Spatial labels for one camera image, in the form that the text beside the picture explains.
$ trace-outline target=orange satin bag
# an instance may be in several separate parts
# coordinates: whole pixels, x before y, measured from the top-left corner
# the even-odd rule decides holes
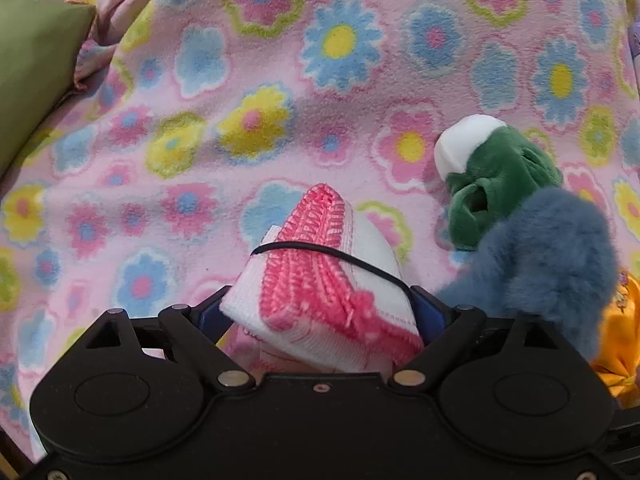
[[[623,408],[640,400],[636,368],[640,365],[640,284],[620,270],[618,291],[602,313],[600,352],[591,367]]]

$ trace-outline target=green and white plush toy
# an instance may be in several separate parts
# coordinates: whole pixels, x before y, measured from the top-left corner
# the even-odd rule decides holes
[[[465,117],[445,130],[434,158],[451,195],[449,235],[459,249],[474,250],[494,222],[535,190],[562,184],[543,150],[488,115]]]

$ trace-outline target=floral blanket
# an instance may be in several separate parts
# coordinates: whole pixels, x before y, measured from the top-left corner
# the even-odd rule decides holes
[[[433,290],[452,250],[438,134],[487,113],[606,214],[640,274],[634,0],[79,0],[78,92],[3,183],[0,424],[31,456],[46,370],[105,309],[152,316],[233,283],[326,182]]]

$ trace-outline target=pink crochet pattern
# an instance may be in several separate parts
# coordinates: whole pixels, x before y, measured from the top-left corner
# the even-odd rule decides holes
[[[309,189],[287,218],[276,241],[300,241],[341,249],[351,208],[327,184]],[[329,328],[406,362],[422,349],[419,336],[378,315],[374,296],[354,290],[340,261],[327,254],[301,250],[268,253],[260,316],[274,332],[292,331],[300,341]]]

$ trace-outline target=blue fur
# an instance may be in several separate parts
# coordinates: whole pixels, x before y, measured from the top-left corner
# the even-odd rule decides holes
[[[450,306],[477,306],[491,317],[538,314],[590,360],[617,280],[616,254],[600,211],[549,187],[494,225],[467,270],[436,297]]]

